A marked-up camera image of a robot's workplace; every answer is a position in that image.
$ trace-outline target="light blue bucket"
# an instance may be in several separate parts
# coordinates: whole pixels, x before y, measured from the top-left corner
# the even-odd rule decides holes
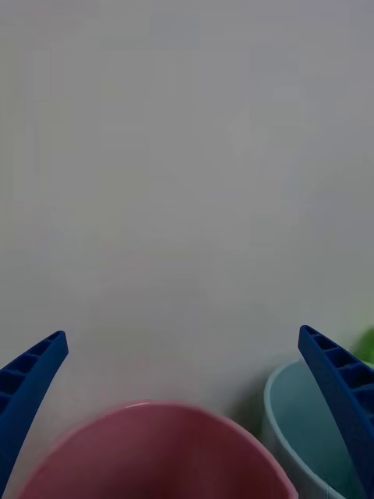
[[[364,497],[351,458],[308,367],[286,364],[266,383],[260,440],[275,456],[300,499]]]

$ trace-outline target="plastic container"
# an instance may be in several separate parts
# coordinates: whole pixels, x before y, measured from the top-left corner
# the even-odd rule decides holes
[[[273,456],[228,419],[140,402],[60,443],[20,499],[295,499]]]
[[[273,372],[264,402],[260,440],[301,499],[364,497],[337,424],[303,362],[296,360]]]

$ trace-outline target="pink plastic basin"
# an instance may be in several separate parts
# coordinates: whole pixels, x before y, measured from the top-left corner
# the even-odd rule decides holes
[[[296,497],[271,454],[229,419],[140,402],[67,436],[19,499]]]

